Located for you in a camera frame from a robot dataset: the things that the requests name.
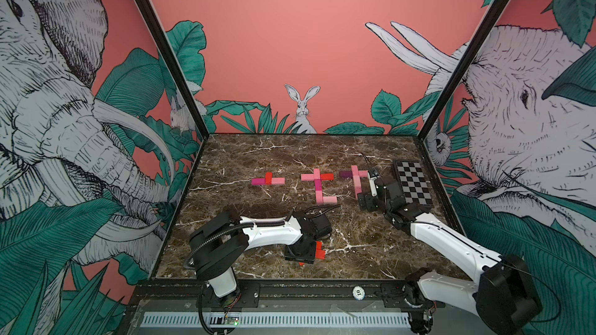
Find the magenta block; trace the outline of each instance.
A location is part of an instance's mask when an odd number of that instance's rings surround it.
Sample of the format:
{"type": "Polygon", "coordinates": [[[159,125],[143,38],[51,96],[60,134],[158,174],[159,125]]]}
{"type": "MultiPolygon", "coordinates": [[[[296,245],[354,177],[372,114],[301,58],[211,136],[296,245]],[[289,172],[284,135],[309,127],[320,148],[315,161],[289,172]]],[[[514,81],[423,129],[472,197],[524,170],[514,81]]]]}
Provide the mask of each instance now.
{"type": "Polygon", "coordinates": [[[335,205],[335,204],[337,204],[337,197],[336,196],[323,197],[323,204],[335,205]]]}

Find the circular sticker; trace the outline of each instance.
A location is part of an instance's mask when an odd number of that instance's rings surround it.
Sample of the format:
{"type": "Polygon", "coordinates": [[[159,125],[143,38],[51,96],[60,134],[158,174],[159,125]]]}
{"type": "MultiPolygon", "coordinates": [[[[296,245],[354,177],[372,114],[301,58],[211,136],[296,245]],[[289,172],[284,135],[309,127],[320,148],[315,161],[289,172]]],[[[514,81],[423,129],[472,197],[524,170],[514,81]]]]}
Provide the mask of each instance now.
{"type": "Polygon", "coordinates": [[[362,300],[362,299],[364,299],[364,288],[362,288],[360,286],[356,286],[352,290],[352,294],[354,295],[354,299],[362,300]]]}

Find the white vent grille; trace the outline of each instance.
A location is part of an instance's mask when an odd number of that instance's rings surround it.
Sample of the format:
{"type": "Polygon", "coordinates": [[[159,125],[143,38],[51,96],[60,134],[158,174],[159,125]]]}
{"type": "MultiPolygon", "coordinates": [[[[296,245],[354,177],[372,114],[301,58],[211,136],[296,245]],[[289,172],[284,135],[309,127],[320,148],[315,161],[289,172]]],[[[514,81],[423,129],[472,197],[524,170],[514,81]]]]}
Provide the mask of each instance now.
{"type": "MultiPolygon", "coordinates": [[[[223,312],[206,312],[209,327],[360,327],[395,328],[409,327],[408,314],[338,312],[232,312],[227,321],[238,318],[238,323],[224,324],[223,312]]],[[[145,312],[141,327],[201,327],[198,314],[192,312],[145,312]]]]}

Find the brown marble surface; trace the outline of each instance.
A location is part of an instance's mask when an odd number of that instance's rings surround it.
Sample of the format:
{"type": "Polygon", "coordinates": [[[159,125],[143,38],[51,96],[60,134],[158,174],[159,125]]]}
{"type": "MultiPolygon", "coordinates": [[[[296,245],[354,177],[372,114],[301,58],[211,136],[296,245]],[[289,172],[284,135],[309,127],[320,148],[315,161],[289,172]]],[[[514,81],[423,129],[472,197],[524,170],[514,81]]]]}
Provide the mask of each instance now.
{"type": "MultiPolygon", "coordinates": [[[[334,181],[323,182],[324,195],[337,196],[340,209],[328,212],[331,238],[323,241],[324,260],[300,266],[286,261],[282,246],[266,246],[246,251],[234,264],[238,278],[267,279],[403,279],[419,267],[465,279],[465,274],[428,245],[391,227],[378,212],[360,211],[354,197],[354,182],[339,178],[340,170],[351,165],[365,169],[358,152],[365,153],[391,174],[391,160],[420,161],[409,137],[391,136],[264,136],[212,135],[198,165],[191,191],[172,227],[174,230],[161,256],[157,277],[191,278],[183,260],[189,253],[188,237],[224,209],[235,209],[254,218],[284,217],[292,209],[315,205],[315,188],[300,175],[320,168],[333,173],[334,181]],[[266,172],[285,177],[285,185],[252,186],[254,177],[266,172]]],[[[363,181],[368,191],[368,182],[363,181]]],[[[435,191],[433,213],[444,220],[435,191]]]]}

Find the rabbit illustration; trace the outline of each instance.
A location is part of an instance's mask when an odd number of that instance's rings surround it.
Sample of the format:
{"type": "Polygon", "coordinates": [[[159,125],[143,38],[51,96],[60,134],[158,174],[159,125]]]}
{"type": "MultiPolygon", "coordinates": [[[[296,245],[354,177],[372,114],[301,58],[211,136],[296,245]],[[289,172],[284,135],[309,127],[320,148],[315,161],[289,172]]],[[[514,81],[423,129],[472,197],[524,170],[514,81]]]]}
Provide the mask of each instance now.
{"type": "Polygon", "coordinates": [[[317,93],[319,93],[319,91],[321,90],[321,87],[319,86],[315,86],[312,87],[310,90],[308,90],[308,92],[306,93],[306,96],[304,97],[304,100],[300,99],[300,93],[298,93],[298,91],[293,87],[290,86],[289,84],[286,84],[286,90],[288,90],[288,94],[290,95],[290,98],[296,102],[298,102],[298,108],[296,109],[296,122],[298,122],[298,124],[300,125],[300,128],[298,128],[298,131],[296,133],[317,133],[317,131],[313,128],[313,126],[310,125],[310,123],[308,122],[308,115],[309,115],[309,111],[308,108],[306,107],[306,103],[313,98],[317,93]]]}

